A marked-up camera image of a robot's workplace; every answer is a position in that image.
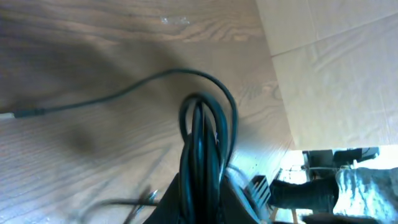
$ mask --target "cable tip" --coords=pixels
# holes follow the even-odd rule
[[[14,119],[14,114],[13,113],[3,113],[0,114],[0,120],[2,119]]]

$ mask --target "glossy table surface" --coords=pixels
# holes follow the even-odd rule
[[[173,67],[230,89],[233,164],[273,178],[294,144],[255,0],[0,0],[0,111],[89,100]],[[193,91],[229,114],[209,81],[175,75],[106,104],[0,120],[0,223],[75,223],[100,200],[164,192],[183,145],[178,108]],[[92,223],[129,211],[104,209]]]

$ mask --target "person's leg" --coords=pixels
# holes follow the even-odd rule
[[[304,208],[332,213],[338,199],[338,186],[334,176],[305,184],[274,180],[270,190],[268,204],[278,208]]]

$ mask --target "coiled black cord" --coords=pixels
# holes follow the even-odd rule
[[[124,96],[151,80],[175,73],[198,75],[216,84],[227,97],[231,105],[231,129],[228,135],[226,116],[221,105],[206,92],[192,93],[187,96],[180,107],[178,120],[184,148],[180,160],[179,186],[181,221],[185,223],[218,223],[220,222],[220,183],[231,159],[238,127],[238,110],[232,94],[215,77],[192,69],[175,68],[156,73],[115,94],[95,100],[74,103],[52,108],[14,111],[15,118],[41,116],[47,113],[65,111],[97,103],[105,103]],[[187,111],[193,105],[192,131],[187,131]],[[102,205],[153,205],[154,202],[139,200],[110,200]]]

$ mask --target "cardboard box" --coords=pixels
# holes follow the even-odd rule
[[[297,149],[398,144],[398,1],[257,3]]]

